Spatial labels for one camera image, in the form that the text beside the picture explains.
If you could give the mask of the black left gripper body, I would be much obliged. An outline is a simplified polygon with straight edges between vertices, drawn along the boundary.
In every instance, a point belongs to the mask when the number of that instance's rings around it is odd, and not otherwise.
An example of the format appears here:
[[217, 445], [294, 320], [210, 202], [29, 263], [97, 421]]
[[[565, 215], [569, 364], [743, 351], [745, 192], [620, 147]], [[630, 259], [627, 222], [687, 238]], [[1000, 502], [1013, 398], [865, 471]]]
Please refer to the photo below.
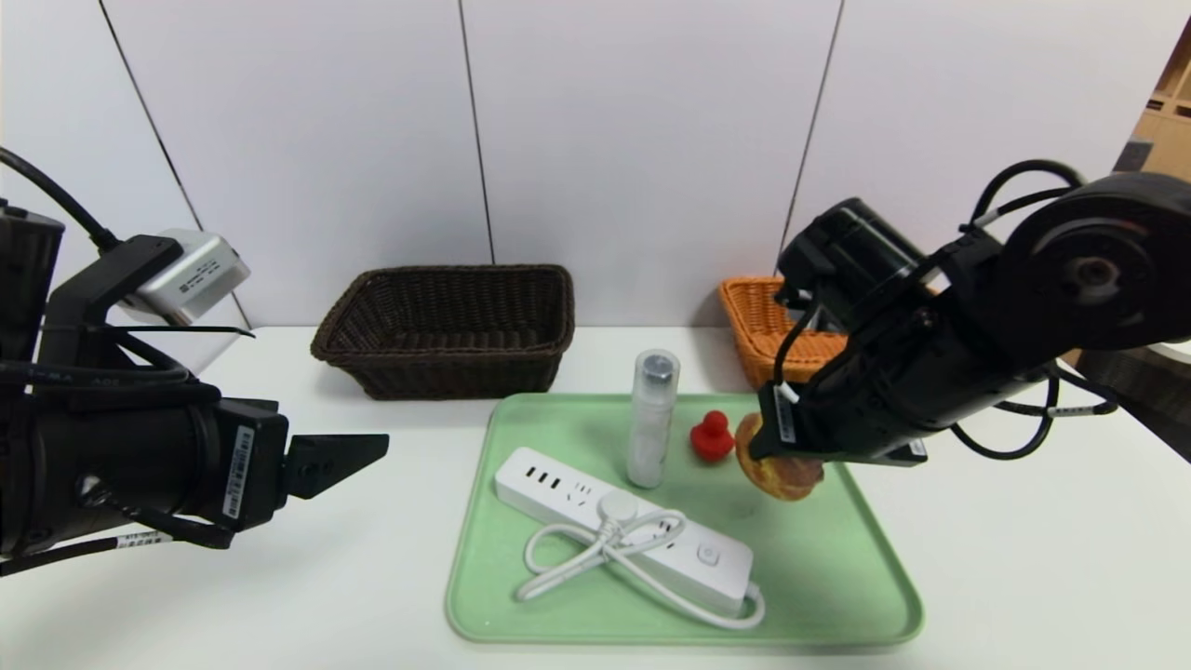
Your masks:
[[137, 522], [188, 543], [227, 543], [283, 505], [288, 422], [275, 403], [51, 414], [27, 447], [27, 541]]

